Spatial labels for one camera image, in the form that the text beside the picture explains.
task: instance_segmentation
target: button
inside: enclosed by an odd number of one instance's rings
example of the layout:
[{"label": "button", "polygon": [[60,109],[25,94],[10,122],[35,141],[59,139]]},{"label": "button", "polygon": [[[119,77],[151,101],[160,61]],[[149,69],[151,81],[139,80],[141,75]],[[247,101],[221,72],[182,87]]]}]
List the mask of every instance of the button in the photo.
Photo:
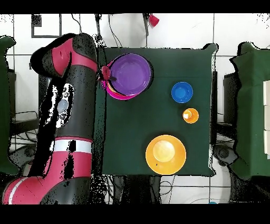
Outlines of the button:
[{"label": "button", "polygon": [[60,119],[61,120],[65,120],[65,118],[66,118],[66,114],[60,114]]},{"label": "button", "polygon": [[69,93],[68,92],[65,92],[64,93],[64,97],[68,97],[69,96]]}]

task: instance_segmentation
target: small orange bowl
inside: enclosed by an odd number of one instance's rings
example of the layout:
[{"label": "small orange bowl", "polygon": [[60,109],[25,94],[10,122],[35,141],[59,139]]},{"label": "small orange bowl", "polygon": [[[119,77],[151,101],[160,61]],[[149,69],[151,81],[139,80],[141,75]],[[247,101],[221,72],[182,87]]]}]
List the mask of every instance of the small orange bowl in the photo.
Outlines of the small orange bowl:
[{"label": "small orange bowl", "polygon": [[146,149],[148,166],[160,175],[172,175],[178,172],[186,161],[186,149],[183,143],[171,135],[154,138]]},{"label": "small orange bowl", "polygon": [[188,108],[183,112],[183,119],[185,122],[193,124],[199,119],[199,112],[194,108]]}]

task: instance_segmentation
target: white box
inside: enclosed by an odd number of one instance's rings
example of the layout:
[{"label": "white box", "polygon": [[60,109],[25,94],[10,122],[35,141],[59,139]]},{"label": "white box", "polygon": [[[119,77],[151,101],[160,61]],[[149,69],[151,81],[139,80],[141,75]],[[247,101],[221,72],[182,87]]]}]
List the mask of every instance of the white box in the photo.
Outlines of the white box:
[{"label": "white box", "polygon": [[270,131],[264,130],[264,153],[270,155]]},{"label": "white box", "polygon": [[263,83],[264,92],[264,106],[270,105],[270,80]]},{"label": "white box", "polygon": [[270,106],[264,106],[264,129],[270,130]]}]

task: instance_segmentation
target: white stripe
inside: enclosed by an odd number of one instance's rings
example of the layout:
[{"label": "white stripe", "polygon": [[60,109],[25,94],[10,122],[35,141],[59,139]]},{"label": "white stripe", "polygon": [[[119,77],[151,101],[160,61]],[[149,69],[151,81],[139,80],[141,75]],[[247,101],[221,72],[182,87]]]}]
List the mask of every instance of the white stripe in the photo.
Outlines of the white stripe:
[{"label": "white stripe", "polygon": [[22,178],[12,189],[11,194],[9,195],[9,199],[8,199],[8,204],[12,204],[12,198],[13,195],[15,193],[15,191],[17,190],[18,186],[27,179],[28,177]]},{"label": "white stripe", "polygon": [[[54,142],[54,152],[59,151],[68,151],[69,144],[72,139],[60,139]],[[83,153],[92,153],[92,143],[82,140],[74,140],[76,141],[76,152],[83,152]]]}]

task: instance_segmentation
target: yellow plate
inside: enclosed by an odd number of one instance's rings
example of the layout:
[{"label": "yellow plate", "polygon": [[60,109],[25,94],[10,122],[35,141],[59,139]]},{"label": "yellow plate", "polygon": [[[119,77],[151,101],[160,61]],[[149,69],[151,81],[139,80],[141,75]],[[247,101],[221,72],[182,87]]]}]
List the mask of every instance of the yellow plate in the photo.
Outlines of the yellow plate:
[{"label": "yellow plate", "polygon": [[186,161],[186,149],[183,143],[171,135],[154,138],[146,149],[148,166],[160,175],[172,175],[178,172]]}]

